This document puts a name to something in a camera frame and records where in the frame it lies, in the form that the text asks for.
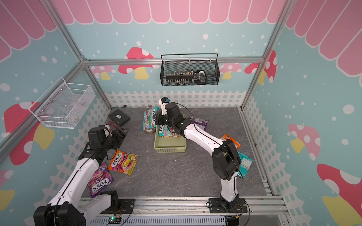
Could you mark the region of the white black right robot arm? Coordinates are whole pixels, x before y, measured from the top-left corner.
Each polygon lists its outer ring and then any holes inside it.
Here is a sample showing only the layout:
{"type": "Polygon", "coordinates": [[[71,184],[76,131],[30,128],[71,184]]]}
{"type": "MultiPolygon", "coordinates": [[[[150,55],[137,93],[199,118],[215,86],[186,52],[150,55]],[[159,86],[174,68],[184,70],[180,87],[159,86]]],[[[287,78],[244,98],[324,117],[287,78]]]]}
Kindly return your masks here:
{"type": "Polygon", "coordinates": [[[178,103],[167,97],[161,98],[159,104],[160,109],[154,114],[156,125],[170,126],[176,134],[195,142],[212,156],[213,169],[221,179],[221,202],[232,208],[239,199],[236,177],[242,163],[234,142],[216,138],[199,128],[183,116],[178,103]]]}

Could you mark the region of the green plastic basket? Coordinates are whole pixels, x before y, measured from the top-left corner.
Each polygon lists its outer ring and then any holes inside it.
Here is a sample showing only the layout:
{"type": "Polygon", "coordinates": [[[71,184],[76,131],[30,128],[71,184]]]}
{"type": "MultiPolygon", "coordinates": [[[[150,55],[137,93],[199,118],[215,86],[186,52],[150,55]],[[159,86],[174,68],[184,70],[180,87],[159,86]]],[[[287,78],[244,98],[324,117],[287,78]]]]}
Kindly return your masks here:
{"type": "Polygon", "coordinates": [[[184,137],[159,137],[158,127],[156,125],[154,149],[157,153],[184,153],[187,147],[187,141],[184,137]]]}

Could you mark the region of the teal Fox's mint bag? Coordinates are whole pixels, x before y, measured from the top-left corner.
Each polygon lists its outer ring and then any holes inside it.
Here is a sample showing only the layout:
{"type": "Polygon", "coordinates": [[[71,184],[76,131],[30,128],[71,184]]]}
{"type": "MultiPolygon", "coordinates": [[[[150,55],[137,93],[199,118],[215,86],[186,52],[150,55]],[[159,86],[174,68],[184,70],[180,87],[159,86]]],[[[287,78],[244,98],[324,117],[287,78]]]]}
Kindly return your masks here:
{"type": "Polygon", "coordinates": [[[158,136],[159,137],[180,137],[172,127],[167,125],[160,125],[158,127],[158,136]]]}
{"type": "Polygon", "coordinates": [[[157,112],[158,109],[159,107],[155,107],[144,112],[143,125],[142,125],[143,130],[144,128],[145,129],[156,128],[154,114],[157,112]]]}

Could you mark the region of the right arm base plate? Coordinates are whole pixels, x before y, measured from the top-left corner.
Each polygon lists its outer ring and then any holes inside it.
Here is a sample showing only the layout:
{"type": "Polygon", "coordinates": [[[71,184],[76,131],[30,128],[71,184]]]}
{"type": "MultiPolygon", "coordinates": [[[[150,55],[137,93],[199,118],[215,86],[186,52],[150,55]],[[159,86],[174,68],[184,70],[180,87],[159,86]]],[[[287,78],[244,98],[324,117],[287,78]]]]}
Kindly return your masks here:
{"type": "Polygon", "coordinates": [[[235,198],[227,202],[223,198],[209,198],[206,207],[210,213],[235,213],[244,214],[248,212],[248,207],[244,198],[235,198]]]}

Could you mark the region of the purple Fox's berries bag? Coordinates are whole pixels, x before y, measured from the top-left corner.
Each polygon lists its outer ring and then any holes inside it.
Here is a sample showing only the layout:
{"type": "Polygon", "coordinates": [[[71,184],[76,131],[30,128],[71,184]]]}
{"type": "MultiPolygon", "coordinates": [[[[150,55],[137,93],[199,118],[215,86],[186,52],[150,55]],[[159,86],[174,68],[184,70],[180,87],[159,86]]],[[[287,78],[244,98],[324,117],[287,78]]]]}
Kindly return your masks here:
{"type": "Polygon", "coordinates": [[[114,179],[109,172],[107,163],[102,163],[88,182],[90,197],[94,198],[99,195],[112,182],[114,182],[114,179]]]}

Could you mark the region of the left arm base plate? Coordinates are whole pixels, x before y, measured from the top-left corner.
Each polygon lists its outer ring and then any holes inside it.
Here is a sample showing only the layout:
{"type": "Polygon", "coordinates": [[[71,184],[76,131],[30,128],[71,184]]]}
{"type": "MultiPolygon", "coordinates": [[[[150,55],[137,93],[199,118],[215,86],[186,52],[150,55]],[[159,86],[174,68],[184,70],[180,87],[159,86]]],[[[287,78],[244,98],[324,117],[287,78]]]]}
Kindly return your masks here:
{"type": "Polygon", "coordinates": [[[111,206],[101,212],[101,214],[132,214],[135,199],[115,199],[111,201],[111,206]]]}

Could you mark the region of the yellow Fox's fruits bag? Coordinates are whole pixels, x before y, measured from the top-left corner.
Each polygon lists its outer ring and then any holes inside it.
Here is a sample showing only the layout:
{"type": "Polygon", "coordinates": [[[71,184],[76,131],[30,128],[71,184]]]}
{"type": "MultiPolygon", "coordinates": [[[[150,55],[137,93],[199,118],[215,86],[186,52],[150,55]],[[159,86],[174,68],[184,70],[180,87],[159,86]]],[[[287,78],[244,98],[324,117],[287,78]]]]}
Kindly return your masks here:
{"type": "Polygon", "coordinates": [[[125,153],[117,150],[111,159],[108,169],[131,176],[138,161],[137,154],[125,153]]]}

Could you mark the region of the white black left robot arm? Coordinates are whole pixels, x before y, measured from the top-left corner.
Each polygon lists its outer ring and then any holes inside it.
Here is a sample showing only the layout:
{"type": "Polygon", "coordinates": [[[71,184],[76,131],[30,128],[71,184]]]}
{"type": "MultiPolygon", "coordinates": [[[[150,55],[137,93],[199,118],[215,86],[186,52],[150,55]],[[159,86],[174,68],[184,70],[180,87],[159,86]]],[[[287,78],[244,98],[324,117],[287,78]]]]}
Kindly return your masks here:
{"type": "Polygon", "coordinates": [[[109,130],[100,125],[88,132],[89,142],[78,158],[70,177],[45,206],[34,213],[37,226],[85,226],[102,212],[117,214],[120,201],[116,191],[105,192],[79,208],[79,201],[89,180],[97,171],[109,150],[117,150],[123,143],[128,129],[109,130]]]}

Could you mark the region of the purple candy bag back side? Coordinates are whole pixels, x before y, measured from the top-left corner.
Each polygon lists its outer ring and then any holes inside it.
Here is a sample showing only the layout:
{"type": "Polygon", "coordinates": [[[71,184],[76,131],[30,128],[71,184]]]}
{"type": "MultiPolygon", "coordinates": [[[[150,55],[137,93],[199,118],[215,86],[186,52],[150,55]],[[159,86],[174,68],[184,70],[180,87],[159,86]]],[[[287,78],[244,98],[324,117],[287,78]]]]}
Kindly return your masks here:
{"type": "Polygon", "coordinates": [[[190,120],[204,131],[206,130],[207,124],[209,122],[209,120],[197,118],[197,117],[194,117],[194,116],[190,116],[190,120]]]}

